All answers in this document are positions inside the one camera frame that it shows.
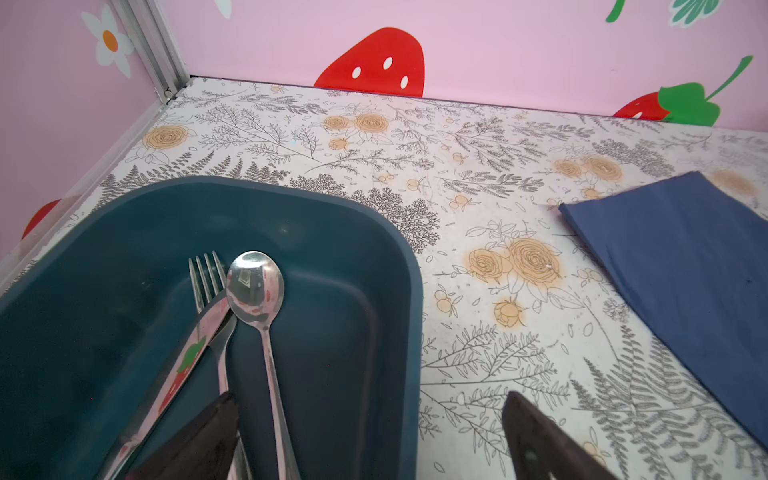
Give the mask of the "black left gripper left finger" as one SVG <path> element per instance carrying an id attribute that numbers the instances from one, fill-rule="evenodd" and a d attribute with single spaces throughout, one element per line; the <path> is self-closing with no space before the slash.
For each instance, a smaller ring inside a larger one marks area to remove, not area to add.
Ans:
<path id="1" fill-rule="evenodd" d="M 239 423 L 234 394 L 205 407 L 126 479 L 227 479 Z"/>

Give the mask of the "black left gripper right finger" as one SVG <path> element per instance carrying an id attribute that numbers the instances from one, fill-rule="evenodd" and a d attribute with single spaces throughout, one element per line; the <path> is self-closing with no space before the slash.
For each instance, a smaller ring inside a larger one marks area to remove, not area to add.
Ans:
<path id="1" fill-rule="evenodd" d="M 519 392 L 507 394 L 502 425 L 517 479 L 615 479 Z"/>

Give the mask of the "silver knife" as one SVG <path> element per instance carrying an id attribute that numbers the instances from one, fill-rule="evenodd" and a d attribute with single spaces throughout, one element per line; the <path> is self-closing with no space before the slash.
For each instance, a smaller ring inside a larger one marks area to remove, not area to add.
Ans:
<path id="1" fill-rule="evenodd" d="M 228 310 L 226 293 L 220 292 L 199 313 L 193 330 L 176 358 L 158 375 L 156 385 L 150 389 L 129 426 L 118 437 L 95 479 L 117 478 L 186 383 Z"/>

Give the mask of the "silver fork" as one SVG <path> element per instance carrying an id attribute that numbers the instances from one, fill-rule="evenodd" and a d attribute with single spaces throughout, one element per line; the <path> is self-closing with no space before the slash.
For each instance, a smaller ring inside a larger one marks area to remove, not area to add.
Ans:
<path id="1" fill-rule="evenodd" d="M 204 307 L 211 303 L 214 297 L 225 289 L 224 267 L 215 251 L 211 255 L 205 253 L 202 258 L 196 256 L 194 260 L 189 259 L 188 266 L 196 310 L 198 313 L 201 313 Z M 220 393 L 229 390 L 227 350 L 236 326 L 237 319 L 231 312 L 228 312 L 209 344 L 209 348 L 216 358 Z M 252 472 L 240 432 L 237 432 L 236 440 L 237 443 L 227 478 L 252 479 Z"/>

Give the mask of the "silver spoon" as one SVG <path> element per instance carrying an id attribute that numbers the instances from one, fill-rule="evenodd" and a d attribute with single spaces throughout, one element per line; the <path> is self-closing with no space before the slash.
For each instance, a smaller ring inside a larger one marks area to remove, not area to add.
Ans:
<path id="1" fill-rule="evenodd" d="M 270 327 L 282 307 L 285 296 L 282 272 L 276 262 L 265 253 L 247 251 L 236 257 L 230 265 L 225 291 L 230 309 L 237 318 L 255 328 L 261 336 L 273 417 L 278 476 L 281 479 L 299 479 L 301 474 L 283 409 L 270 338 Z"/>

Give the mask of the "blue paper napkin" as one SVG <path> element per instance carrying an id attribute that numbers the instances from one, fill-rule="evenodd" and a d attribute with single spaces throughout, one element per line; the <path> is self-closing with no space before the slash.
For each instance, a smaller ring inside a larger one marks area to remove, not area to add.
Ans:
<path id="1" fill-rule="evenodd" d="M 559 210 L 632 310 L 765 445 L 766 220 L 700 172 Z"/>

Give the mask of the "dark teal plastic bin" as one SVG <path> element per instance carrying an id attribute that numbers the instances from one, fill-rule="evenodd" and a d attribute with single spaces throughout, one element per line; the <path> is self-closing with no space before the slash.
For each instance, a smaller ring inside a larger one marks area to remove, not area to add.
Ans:
<path id="1" fill-rule="evenodd" d="M 197 329 L 188 262 L 269 255 L 271 340 L 305 479 L 416 475 L 422 281 L 356 202 L 195 177 L 95 210 L 1 300 L 1 475 L 93 479 Z"/>

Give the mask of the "aluminium corner post left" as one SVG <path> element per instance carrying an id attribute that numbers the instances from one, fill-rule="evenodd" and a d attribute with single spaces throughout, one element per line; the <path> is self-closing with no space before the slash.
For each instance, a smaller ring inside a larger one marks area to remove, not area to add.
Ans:
<path id="1" fill-rule="evenodd" d="M 112 0 L 160 101 L 166 105 L 190 81 L 176 42 L 156 0 Z"/>

